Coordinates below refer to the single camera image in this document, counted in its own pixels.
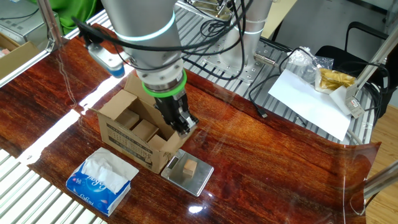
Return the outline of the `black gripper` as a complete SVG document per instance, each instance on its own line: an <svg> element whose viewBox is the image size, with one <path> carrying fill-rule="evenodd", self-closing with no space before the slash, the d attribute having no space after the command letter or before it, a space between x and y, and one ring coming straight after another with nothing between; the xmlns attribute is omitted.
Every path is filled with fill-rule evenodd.
<svg viewBox="0 0 398 224"><path fill-rule="evenodd" d="M185 89L172 96L155 97L155 107L161 112L165 122L170 124L180 137L187 136L197 126L198 119L188 110Z"/></svg>

